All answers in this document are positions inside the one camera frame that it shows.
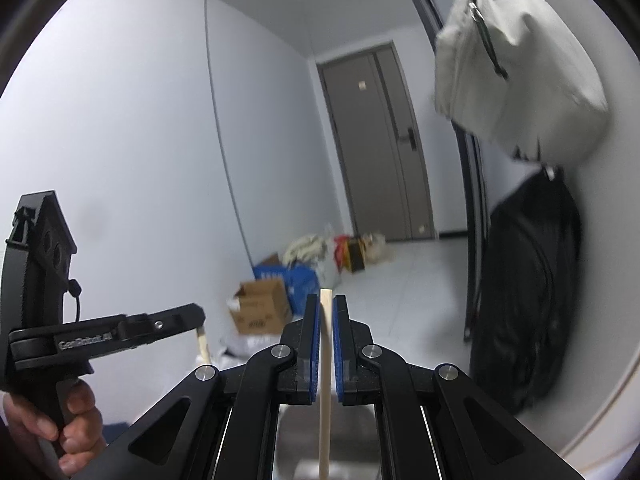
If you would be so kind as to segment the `person's left hand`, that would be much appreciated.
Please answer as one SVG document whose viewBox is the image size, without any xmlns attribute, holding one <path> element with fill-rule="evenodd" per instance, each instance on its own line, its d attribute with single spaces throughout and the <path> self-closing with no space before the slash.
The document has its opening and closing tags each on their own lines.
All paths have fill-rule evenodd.
<svg viewBox="0 0 640 480">
<path fill-rule="evenodd" d="M 26 460 L 52 479 L 73 477 L 106 448 L 102 415 L 89 385 L 78 380 L 66 396 L 70 422 L 59 430 L 47 415 L 17 394 L 5 393 L 2 408 L 9 436 Z M 57 443 L 62 455 L 47 458 L 40 442 Z"/>
</svg>

